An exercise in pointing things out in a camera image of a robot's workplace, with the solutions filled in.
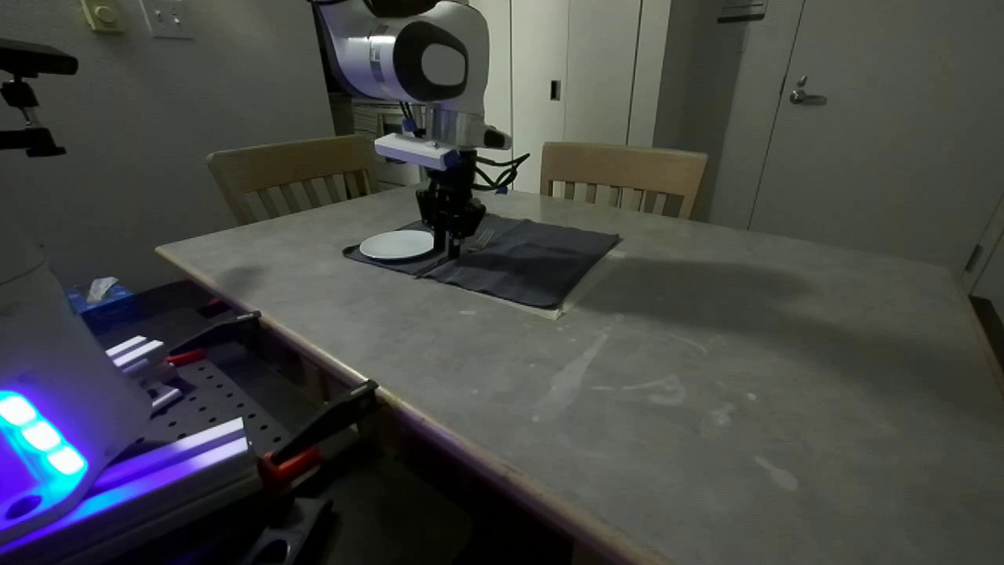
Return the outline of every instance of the white plate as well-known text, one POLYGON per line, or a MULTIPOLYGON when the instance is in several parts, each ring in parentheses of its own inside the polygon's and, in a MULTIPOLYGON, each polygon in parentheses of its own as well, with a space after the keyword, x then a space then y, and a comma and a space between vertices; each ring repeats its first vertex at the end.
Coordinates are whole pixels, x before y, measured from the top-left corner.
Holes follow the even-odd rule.
POLYGON ((433 232, 419 230, 376 232, 358 244, 358 250, 371 259, 415 259, 429 254, 433 248, 433 232))

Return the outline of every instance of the chair backrest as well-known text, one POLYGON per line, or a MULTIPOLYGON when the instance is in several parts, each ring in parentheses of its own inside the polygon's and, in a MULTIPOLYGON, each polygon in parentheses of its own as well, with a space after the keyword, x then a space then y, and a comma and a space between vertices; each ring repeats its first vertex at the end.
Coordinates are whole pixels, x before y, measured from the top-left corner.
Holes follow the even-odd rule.
POLYGON ((216 152, 208 166, 238 223, 371 196, 374 138, 216 152))
POLYGON ((694 213, 705 154, 615 145, 544 145, 540 196, 563 200, 608 200, 643 213, 694 213))

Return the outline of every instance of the wall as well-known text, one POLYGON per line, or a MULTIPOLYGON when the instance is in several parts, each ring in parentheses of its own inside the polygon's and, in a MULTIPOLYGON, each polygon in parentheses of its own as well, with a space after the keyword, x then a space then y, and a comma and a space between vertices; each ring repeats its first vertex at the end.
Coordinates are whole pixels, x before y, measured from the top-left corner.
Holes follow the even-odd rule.
POLYGON ((708 154, 696 218, 748 225, 800 0, 767 0, 759 22, 715 22, 720 4, 675 0, 658 146, 708 154))
POLYGON ((718 26, 718 4, 675 0, 663 63, 655 146, 708 154, 694 218, 705 219, 720 162, 732 95, 743 61, 748 26, 718 26))
POLYGON ((329 136, 306 0, 192 0, 193 40, 149 40, 136 0, 125 34, 91 34, 79 0, 2 0, 0 37, 80 61, 33 81, 58 160, 0 154, 0 187, 67 287, 114 274, 148 289, 176 274, 152 244, 221 230, 205 154, 329 136))

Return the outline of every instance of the led light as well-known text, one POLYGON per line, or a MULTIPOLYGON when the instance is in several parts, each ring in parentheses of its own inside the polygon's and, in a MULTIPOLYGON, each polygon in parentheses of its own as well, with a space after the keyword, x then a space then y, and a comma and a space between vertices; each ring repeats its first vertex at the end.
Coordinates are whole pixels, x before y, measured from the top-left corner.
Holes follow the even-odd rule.
POLYGON ((58 451, 49 451, 48 461, 58 471, 58 473, 79 473, 87 469, 87 461, 72 450, 64 445, 58 451))
POLYGON ((0 417, 12 428, 24 428, 37 417, 33 406, 24 394, 7 392, 0 394, 0 417))
POLYGON ((64 436, 56 434, 52 425, 33 420, 32 428, 22 429, 22 436, 37 450, 37 451, 52 451, 64 436))

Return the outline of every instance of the table surface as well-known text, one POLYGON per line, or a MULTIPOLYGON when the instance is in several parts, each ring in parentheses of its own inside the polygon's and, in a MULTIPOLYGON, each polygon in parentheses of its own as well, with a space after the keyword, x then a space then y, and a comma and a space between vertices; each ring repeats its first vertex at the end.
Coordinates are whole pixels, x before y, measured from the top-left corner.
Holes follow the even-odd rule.
POLYGON ((540 313, 342 256, 412 192, 159 254, 598 548, 675 561, 1002 561, 1002 370, 937 266, 629 209, 486 199, 619 232, 540 313))

